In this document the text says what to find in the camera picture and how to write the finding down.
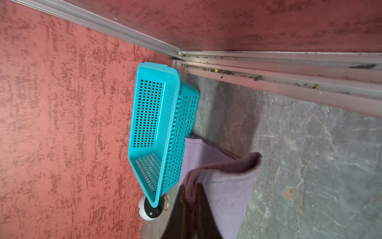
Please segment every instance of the lavender cloth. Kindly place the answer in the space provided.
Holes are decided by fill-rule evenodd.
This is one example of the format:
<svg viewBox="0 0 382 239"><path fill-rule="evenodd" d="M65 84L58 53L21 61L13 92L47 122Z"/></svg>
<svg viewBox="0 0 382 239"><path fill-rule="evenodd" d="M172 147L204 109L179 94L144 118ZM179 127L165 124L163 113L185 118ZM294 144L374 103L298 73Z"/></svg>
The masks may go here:
<svg viewBox="0 0 382 239"><path fill-rule="evenodd" d="M244 158L200 138L186 138L180 182L194 208L196 186L202 183L223 239L237 238L256 182L260 153Z"/></svg>

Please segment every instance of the white round object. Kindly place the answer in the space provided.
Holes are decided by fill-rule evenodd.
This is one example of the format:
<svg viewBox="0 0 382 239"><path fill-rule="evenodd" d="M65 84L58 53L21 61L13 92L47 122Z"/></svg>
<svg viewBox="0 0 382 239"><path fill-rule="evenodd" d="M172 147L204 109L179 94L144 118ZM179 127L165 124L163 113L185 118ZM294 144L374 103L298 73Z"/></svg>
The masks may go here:
<svg viewBox="0 0 382 239"><path fill-rule="evenodd" d="M141 216L141 218L143 218L144 220L146 221L152 221L152 220L155 220L157 218L151 218L149 217L147 214L146 214L146 211L144 209L144 201L146 199L146 196L143 195L141 197L141 199L139 200L139 203L138 203L138 211L139 211L139 215Z"/></svg>

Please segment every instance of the purple towel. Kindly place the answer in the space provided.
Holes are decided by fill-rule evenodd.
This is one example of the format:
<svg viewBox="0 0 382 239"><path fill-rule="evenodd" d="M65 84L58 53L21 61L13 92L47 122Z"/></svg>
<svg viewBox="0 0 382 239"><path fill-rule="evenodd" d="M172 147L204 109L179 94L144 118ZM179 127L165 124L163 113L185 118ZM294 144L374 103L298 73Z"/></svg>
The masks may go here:
<svg viewBox="0 0 382 239"><path fill-rule="evenodd" d="M195 208L196 186L202 183L224 239L237 238L261 157L251 153L238 158L203 139L186 138L180 182L185 185L187 202Z"/></svg>

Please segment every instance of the marble tile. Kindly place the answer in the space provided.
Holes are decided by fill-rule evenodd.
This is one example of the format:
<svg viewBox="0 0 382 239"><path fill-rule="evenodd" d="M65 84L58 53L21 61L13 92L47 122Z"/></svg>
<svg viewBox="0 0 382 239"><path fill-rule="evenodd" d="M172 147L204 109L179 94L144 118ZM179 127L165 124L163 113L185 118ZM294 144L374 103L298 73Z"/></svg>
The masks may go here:
<svg viewBox="0 0 382 239"><path fill-rule="evenodd" d="M193 134L239 156L263 154L239 239L382 238L382 119L182 79L201 93ZM167 220L144 222L141 238L160 238Z"/></svg>

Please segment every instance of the towel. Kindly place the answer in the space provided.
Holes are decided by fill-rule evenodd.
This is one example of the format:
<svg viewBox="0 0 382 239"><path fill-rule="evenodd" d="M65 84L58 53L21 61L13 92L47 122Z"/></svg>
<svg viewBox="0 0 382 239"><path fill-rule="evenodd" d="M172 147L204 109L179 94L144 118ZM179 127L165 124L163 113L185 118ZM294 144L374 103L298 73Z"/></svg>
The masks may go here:
<svg viewBox="0 0 382 239"><path fill-rule="evenodd" d="M209 220L202 223L200 220L212 218L221 238L237 238L256 182L262 155L250 153L239 158L200 138L186 138L185 144L180 174L182 183L177 196L177 200L180 199L182 202L174 204L174 209L176 205L182 205L183 215L173 216L176 214L173 212L167 228L170 222L174 221L171 218L177 217L177 221L187 223L189 236L194 236L197 231L198 238L201 238L200 234L204 232L201 229L202 225L211 222Z"/></svg>

